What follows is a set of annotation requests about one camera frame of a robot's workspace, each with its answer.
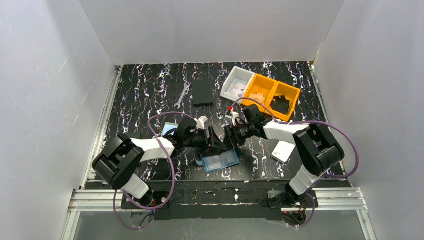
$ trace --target metal wrench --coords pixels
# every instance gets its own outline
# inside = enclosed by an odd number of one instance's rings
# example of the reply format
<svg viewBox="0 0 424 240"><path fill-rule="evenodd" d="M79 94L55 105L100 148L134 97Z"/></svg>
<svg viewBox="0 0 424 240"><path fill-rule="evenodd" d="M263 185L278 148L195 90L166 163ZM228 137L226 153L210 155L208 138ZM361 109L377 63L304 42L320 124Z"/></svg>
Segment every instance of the metal wrench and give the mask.
<svg viewBox="0 0 424 240"><path fill-rule="evenodd" d="M184 83L184 90L182 90L181 96L179 96L179 100L177 103L175 103L175 105L173 106L176 109L181 108L181 101L183 100L184 95L186 94L187 89L190 87L191 83L189 82L185 82Z"/></svg>

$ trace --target white panel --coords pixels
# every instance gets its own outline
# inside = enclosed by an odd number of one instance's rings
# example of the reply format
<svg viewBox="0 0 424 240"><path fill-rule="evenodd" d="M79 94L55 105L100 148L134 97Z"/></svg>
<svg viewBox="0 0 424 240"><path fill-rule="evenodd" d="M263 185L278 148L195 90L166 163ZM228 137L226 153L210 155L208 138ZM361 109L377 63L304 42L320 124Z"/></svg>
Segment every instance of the white panel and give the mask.
<svg viewBox="0 0 424 240"><path fill-rule="evenodd" d="M0 239L60 239L114 66L77 0L0 1Z"/></svg>
<svg viewBox="0 0 424 240"><path fill-rule="evenodd" d="M115 65L313 61L344 0L80 0Z"/></svg>
<svg viewBox="0 0 424 240"><path fill-rule="evenodd" d="M346 1L315 62L329 121L358 145L349 180L378 239L423 238L423 13L422 1Z"/></svg>

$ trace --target white small box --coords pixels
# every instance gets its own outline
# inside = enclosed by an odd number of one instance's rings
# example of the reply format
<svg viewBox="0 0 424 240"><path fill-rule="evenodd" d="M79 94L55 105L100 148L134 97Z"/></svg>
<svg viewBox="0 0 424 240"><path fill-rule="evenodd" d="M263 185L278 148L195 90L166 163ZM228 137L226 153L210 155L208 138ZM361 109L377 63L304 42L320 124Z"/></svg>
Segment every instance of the white small box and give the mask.
<svg viewBox="0 0 424 240"><path fill-rule="evenodd" d="M238 66L233 67L222 85L220 96L232 101L244 97L246 89L254 76L254 72L245 70Z"/></svg>
<svg viewBox="0 0 424 240"><path fill-rule="evenodd" d="M279 141L274 151L272 152L272 156L281 163L285 163L287 160L289 160L290 155L292 155L294 149L294 144L285 141Z"/></svg>

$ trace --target gray floor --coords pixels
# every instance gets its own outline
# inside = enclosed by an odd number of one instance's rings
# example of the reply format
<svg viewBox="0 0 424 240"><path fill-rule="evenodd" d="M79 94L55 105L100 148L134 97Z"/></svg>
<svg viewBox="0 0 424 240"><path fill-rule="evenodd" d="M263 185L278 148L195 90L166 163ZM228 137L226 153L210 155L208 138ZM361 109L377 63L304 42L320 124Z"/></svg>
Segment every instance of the gray floor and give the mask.
<svg viewBox="0 0 424 240"><path fill-rule="evenodd" d="M130 213L120 212L130 224ZM365 239L355 210L316 211L313 220L296 230L262 219L180 219L155 221L143 231L128 230L113 212L82 212L75 240L149 239L149 240L362 240Z"/></svg>

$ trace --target white plastic tray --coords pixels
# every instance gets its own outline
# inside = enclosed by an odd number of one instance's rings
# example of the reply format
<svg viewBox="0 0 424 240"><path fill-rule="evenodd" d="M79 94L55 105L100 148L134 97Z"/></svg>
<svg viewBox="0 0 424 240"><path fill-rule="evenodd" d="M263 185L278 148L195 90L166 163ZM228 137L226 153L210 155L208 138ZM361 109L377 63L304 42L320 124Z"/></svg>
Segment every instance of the white plastic tray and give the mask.
<svg viewBox="0 0 424 240"><path fill-rule="evenodd" d="M224 84L222 85L220 96L232 101L235 101L245 96L246 89L251 83L254 72L245 70L238 66L232 68Z"/></svg>

